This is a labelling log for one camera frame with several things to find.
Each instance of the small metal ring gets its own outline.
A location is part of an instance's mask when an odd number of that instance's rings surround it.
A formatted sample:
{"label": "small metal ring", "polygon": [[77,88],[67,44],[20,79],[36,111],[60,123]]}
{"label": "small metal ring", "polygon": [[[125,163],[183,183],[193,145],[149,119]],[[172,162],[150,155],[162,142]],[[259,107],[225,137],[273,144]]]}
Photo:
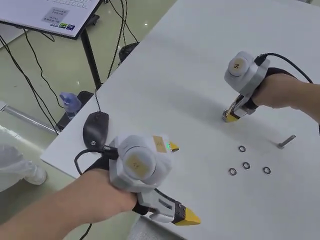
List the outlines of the small metal ring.
{"label": "small metal ring", "polygon": [[231,168],[229,168],[229,174],[231,175],[231,176],[234,176],[234,175],[236,175],[237,174],[237,170],[235,169],[235,168],[233,168],[233,167],[231,167]]}
{"label": "small metal ring", "polygon": [[238,149],[239,149],[239,151],[240,151],[241,153],[244,153],[244,152],[246,151],[245,146],[242,146],[242,145],[239,146]]}
{"label": "small metal ring", "polygon": [[245,162],[242,163],[242,167],[243,167],[245,170],[248,170],[248,169],[250,169],[250,164],[245,161]]}
{"label": "small metal ring", "polygon": [[271,173],[271,169],[267,166],[265,166],[264,168],[262,168],[262,171],[265,173],[265,174],[270,174]]}

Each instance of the laptop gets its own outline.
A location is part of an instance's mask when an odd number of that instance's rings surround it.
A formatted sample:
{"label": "laptop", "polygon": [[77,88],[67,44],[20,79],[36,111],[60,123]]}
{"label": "laptop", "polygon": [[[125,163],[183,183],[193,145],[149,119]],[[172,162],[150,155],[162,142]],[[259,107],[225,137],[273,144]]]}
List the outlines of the laptop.
{"label": "laptop", "polygon": [[0,23],[76,39],[101,0],[0,0]]}

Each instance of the tiled floor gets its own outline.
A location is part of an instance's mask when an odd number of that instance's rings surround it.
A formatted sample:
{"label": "tiled floor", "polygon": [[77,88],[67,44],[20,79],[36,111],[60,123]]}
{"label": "tiled floor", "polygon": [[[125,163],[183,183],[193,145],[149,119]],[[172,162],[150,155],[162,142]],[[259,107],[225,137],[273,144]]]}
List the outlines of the tiled floor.
{"label": "tiled floor", "polygon": [[[138,40],[144,38],[175,1],[128,0],[127,23]],[[120,1],[113,0],[112,2],[120,11]],[[121,19],[110,4],[103,4],[97,14],[100,15],[100,20],[88,32],[100,77],[104,80],[115,51]],[[53,43],[37,32],[30,31],[28,35],[43,67],[44,75],[57,94],[62,91],[77,94],[82,90],[90,92],[94,90],[92,76],[80,40],[55,37],[56,42]],[[127,30],[125,30],[125,38],[127,44],[134,42]],[[52,115],[56,120],[60,119],[64,110],[57,106],[55,97],[40,78],[40,70],[24,36],[11,42],[9,47],[21,68],[47,103]],[[0,100],[37,119],[46,121],[25,79],[13,65],[4,49],[0,49]],[[4,112],[0,113],[0,142],[17,147],[27,159],[42,165],[48,172],[48,180],[42,186],[35,187],[21,181],[0,193],[0,223],[41,196],[61,189],[73,180],[40,161],[41,153],[54,138],[53,134],[37,129]],[[135,217],[135,214],[131,212],[123,213],[108,221],[95,224],[86,239],[126,239]],[[66,239],[79,239],[86,229],[85,225],[78,227]]]}

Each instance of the white shoe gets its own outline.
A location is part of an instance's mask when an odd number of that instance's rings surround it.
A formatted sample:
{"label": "white shoe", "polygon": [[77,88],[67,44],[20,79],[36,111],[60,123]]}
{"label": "white shoe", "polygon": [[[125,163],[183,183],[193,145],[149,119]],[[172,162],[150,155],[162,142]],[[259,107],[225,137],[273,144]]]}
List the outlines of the white shoe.
{"label": "white shoe", "polygon": [[24,178],[28,183],[33,185],[41,185],[47,180],[47,172],[40,166],[35,166],[34,171]]}

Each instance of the blue spray bottle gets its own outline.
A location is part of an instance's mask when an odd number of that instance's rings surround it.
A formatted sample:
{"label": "blue spray bottle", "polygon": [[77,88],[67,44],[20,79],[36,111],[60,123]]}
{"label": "blue spray bottle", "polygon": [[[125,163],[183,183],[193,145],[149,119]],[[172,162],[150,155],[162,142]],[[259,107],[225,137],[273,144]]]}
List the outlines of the blue spray bottle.
{"label": "blue spray bottle", "polygon": [[70,120],[73,119],[81,108],[80,100],[77,98],[75,94],[70,92],[61,92],[60,98],[63,101],[63,106],[66,115]]}

